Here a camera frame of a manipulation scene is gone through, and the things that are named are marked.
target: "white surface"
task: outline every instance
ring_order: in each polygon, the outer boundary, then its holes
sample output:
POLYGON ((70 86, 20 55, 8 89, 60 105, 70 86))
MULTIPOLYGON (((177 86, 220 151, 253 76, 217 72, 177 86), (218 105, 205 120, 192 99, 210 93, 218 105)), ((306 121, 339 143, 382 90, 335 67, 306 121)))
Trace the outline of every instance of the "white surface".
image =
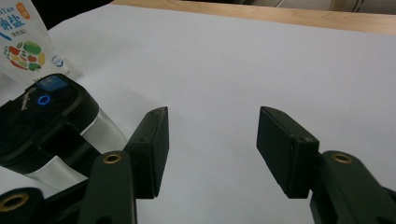
MULTIPOLYGON (((126 136, 169 107, 162 189, 137 201, 139 223, 313 223, 309 200, 287 199, 256 149, 262 105, 396 189, 395 36, 119 6, 49 33, 126 136)), ((21 94, 0 81, 0 103, 21 94)), ((0 179, 2 191, 32 184, 4 169, 0 179)))

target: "brass screw hole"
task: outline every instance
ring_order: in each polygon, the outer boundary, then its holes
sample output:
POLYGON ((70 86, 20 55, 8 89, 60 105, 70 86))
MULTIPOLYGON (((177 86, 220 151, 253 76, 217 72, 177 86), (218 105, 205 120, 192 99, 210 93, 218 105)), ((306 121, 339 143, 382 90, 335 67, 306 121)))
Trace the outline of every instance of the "brass screw hole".
POLYGON ((24 205, 29 200, 29 194, 20 192, 6 197, 0 202, 0 212, 9 212, 24 205))
POLYGON ((106 164, 113 164, 113 163, 120 161, 121 158, 122 158, 122 156, 119 154, 111 154, 111 155, 106 156, 103 159, 103 162, 106 164))
POLYGON ((350 158, 348 155, 342 154, 342 153, 334 153, 334 154, 332 154, 332 158, 338 162, 345 163, 345 164, 350 164, 353 162, 352 158, 350 158))

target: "black plastic part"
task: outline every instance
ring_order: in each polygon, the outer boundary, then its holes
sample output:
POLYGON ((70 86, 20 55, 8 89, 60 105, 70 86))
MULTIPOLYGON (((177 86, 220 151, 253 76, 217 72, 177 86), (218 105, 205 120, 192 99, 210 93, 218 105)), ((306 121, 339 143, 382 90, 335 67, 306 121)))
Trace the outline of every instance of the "black plastic part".
POLYGON ((99 156, 92 167, 78 224, 136 223, 133 171, 123 151, 99 156))
POLYGON ((326 151, 321 155, 319 171, 337 223, 396 223, 396 203, 391 194, 356 157, 326 151))
POLYGON ((0 195, 1 224, 37 224, 46 217, 41 190, 34 188, 14 189, 0 195))
MULTIPOLYGON (((27 134, 24 141, 16 141, 18 143, 16 147, 13 147, 11 150, 7 150, 7 152, 4 152, 0 155, 1 166, 19 174, 30 174, 41 168, 53 158, 54 155, 51 152, 44 150, 42 146, 47 144, 47 140, 59 136, 59 131, 63 129, 63 127, 61 127, 62 125, 73 126, 77 133, 81 133, 96 119, 99 112, 99 105, 93 100, 93 98, 83 87, 62 74, 53 74, 39 79, 37 83, 27 88, 25 93, 17 98, 17 100, 21 101, 22 96, 28 95, 27 92, 33 92, 36 89, 40 89, 40 87, 45 86, 48 83, 48 80, 53 80, 56 78, 67 84, 66 86, 62 86, 62 88, 71 87, 73 91, 76 92, 76 96, 73 96, 76 98, 70 103, 70 105, 67 105, 61 112, 59 112, 59 114, 52 114, 51 117, 53 117, 53 119, 42 123, 42 127, 40 127, 38 130, 34 130, 32 133, 29 133, 29 131, 32 130, 27 127, 27 129, 23 131, 24 135, 27 134)), ((45 91, 47 91, 49 94, 52 92, 52 90, 43 90, 43 92, 45 91)), ((3 106, 10 105, 12 105, 12 102, 8 102, 3 106)), ((43 106, 47 106, 47 111, 51 111, 50 104, 43 106)), ((26 120, 26 123, 29 123, 28 121, 30 119, 35 119, 35 117, 29 113, 27 113, 29 118, 24 117, 26 116, 26 113, 20 114, 21 118, 16 118, 15 120, 28 119, 26 120)))
POLYGON ((90 176, 94 160, 101 155, 71 125, 60 126, 58 134, 42 146, 48 153, 57 155, 64 163, 85 176, 90 176))
POLYGON ((131 155, 137 199, 153 199, 160 192, 169 151, 167 107, 146 114, 123 151, 131 155))
POLYGON ((308 196, 309 168, 318 148, 319 140, 286 113, 261 108, 257 149, 289 198, 308 196))
POLYGON ((75 224, 85 195, 88 180, 65 189, 46 199, 48 224, 75 224))

